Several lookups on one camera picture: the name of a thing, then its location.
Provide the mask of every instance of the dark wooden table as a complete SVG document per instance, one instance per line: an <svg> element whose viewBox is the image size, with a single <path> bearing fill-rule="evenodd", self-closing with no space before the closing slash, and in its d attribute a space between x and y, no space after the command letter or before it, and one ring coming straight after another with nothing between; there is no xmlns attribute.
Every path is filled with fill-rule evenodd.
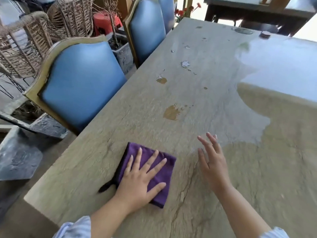
<svg viewBox="0 0 317 238"><path fill-rule="evenodd" d="M282 26L279 34L294 35L316 13L310 0L291 0L283 10L272 10L260 0L204 0L208 4L205 21L247 20Z"/></svg>

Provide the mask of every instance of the right hand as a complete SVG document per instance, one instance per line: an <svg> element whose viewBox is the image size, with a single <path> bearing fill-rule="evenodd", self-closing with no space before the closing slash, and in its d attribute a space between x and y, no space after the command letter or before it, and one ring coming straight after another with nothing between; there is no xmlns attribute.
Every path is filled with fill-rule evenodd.
<svg viewBox="0 0 317 238"><path fill-rule="evenodd" d="M206 159L204 151L201 148L198 149L200 167L212 191L218 195L220 192L230 188L232 184L229 178L226 158L220 144L217 142L217 136L212 136L209 132L206 133L206 136L210 142L201 136L197 137L204 145L208 155L208 159Z"/></svg>

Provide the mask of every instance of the left hand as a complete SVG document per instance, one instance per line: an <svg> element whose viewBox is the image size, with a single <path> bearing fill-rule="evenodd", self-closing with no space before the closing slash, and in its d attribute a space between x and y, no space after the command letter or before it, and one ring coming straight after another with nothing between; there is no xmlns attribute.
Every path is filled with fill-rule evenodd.
<svg viewBox="0 0 317 238"><path fill-rule="evenodd" d="M123 178L113 197L127 208L128 213L134 212L148 204L166 186L166 183L162 182L157 184L149 192L147 191L150 180L166 164L165 158L149 171L158 154L159 152L156 150L142 168L140 168L141 148L138 151L132 168L133 156L130 157Z"/></svg>

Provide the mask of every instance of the wooden chair frame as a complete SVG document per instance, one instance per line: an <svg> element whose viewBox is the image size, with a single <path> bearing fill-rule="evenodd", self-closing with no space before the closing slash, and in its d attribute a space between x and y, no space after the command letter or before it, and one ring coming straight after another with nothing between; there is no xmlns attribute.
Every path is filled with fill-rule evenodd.
<svg viewBox="0 0 317 238"><path fill-rule="evenodd" d="M59 114L54 112L40 97L42 89L45 87L47 80L49 79L50 69L54 63L55 58L67 47L70 47L79 43L99 43L102 41L107 41L105 35L100 35L98 37L88 38L88 37L71 37L66 38L62 41L55 43L48 51L45 59L42 62L41 68L36 75L36 79L33 84L26 90L23 95L29 100L34 102L39 106L44 112L51 115L65 128L73 132L75 135L79 135L80 131L67 123Z"/></svg>
<svg viewBox="0 0 317 238"><path fill-rule="evenodd" d="M130 22L131 22L131 20L133 18L135 9L137 8L137 6L138 6L140 1L141 0L134 0L133 1L132 5L130 7L129 14L123 20L123 27L124 27L124 30L126 32L126 37L128 39L128 42L129 42L129 45L130 45L130 48L131 48L131 52L132 52L132 55L133 55L133 58L134 58L135 66L137 68L140 67L140 61L139 61L137 53L135 51L135 47L134 47L134 44L133 44L133 41L132 41L132 35L131 35L131 31L130 31L129 25L130 25Z"/></svg>

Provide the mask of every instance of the stone planter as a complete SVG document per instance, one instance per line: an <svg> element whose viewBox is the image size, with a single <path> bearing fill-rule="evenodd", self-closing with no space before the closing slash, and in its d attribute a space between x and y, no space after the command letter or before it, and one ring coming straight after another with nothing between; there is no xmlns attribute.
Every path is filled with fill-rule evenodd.
<svg viewBox="0 0 317 238"><path fill-rule="evenodd" d="M113 33L109 33L106 35L106 38L109 40L113 36ZM117 39L126 42L122 47L118 50L112 50L114 56L116 57L122 71L124 74L127 74L130 69L133 67L133 56L131 53L131 49L128 43L128 39L125 35L117 33Z"/></svg>
<svg viewBox="0 0 317 238"><path fill-rule="evenodd" d="M7 121L14 122L20 127L24 127L38 133L43 133L61 139L66 136L69 131L46 113L43 113L40 117L38 117L31 123L26 123L25 121L13 117L12 114L14 113L14 111L21 107L27 101L28 99L26 97L19 97L18 99L9 103L2 111L0 111L0 115L4 117Z"/></svg>
<svg viewBox="0 0 317 238"><path fill-rule="evenodd" d="M42 152L16 125L0 125L0 180L30 179Z"/></svg>

